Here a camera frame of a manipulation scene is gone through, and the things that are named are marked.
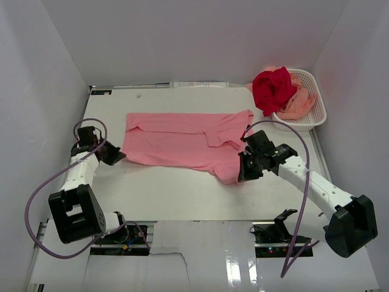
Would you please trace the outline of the pink t-shirt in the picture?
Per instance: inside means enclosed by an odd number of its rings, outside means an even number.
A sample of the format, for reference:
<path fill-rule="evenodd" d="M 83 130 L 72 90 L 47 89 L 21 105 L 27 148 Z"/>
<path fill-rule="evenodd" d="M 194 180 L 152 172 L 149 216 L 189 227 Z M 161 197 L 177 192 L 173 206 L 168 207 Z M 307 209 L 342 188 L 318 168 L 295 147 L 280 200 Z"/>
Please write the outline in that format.
<path fill-rule="evenodd" d="M 181 167 L 234 184 L 239 175 L 241 136 L 253 112 L 129 113 L 122 150 L 127 160 L 142 165 Z"/>

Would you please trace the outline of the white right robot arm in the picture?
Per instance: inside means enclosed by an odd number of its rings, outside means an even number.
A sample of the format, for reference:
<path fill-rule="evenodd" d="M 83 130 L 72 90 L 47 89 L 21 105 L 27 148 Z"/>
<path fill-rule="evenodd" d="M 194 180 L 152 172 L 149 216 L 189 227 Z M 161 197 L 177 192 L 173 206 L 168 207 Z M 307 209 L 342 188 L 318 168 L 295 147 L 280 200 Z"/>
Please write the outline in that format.
<path fill-rule="evenodd" d="M 378 235 L 373 202 L 365 195 L 353 196 L 336 187 L 307 164 L 290 146 L 274 146 L 263 130 L 242 136 L 245 150 L 239 153 L 238 182 L 272 172 L 307 195 L 328 219 L 308 224 L 306 237 L 318 235 L 343 258 L 348 258 Z"/>

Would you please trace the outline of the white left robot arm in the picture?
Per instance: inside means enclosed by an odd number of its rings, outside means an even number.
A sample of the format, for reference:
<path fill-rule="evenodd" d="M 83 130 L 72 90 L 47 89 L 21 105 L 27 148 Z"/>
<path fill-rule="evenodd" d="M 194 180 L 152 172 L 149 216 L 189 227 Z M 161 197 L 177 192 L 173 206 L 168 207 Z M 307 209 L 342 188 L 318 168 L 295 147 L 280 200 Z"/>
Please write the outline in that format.
<path fill-rule="evenodd" d="M 71 162 L 77 165 L 66 172 L 60 191 L 49 196 L 48 203 L 59 235 L 64 244 L 107 233 L 116 243 L 128 237 L 128 227 L 119 212 L 103 212 L 92 191 L 97 167 L 114 165 L 126 157 L 120 148 L 104 142 L 95 153 L 92 150 L 103 142 L 93 126 L 77 130 L 78 142 L 72 147 Z"/>

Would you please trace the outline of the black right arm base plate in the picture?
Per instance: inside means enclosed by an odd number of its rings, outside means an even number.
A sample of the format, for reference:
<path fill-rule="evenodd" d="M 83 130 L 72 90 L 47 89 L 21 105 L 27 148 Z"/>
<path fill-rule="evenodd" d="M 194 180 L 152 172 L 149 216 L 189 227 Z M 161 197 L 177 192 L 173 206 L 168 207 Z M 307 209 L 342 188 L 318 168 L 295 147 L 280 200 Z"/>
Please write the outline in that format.
<path fill-rule="evenodd" d="M 282 243 L 286 246 L 290 245 L 293 232 L 287 230 L 284 221 L 294 213 L 297 213 L 297 210 L 285 209 L 281 214 L 275 217 L 272 223 L 253 224 L 249 229 L 249 232 L 255 236 L 255 243 Z"/>

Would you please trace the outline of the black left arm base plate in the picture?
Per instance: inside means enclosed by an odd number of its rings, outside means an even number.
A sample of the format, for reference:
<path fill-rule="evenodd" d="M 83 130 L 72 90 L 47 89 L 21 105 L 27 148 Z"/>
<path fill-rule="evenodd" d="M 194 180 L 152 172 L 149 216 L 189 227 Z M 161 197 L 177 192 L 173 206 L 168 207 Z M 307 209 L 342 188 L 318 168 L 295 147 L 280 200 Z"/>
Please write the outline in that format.
<path fill-rule="evenodd" d="M 121 228 L 114 234 L 107 235 L 103 238 L 98 239 L 95 245 L 120 245 L 120 246 L 132 246 L 132 245 L 144 245 L 145 241 L 141 235 L 139 229 L 133 225 L 127 225 Z"/>

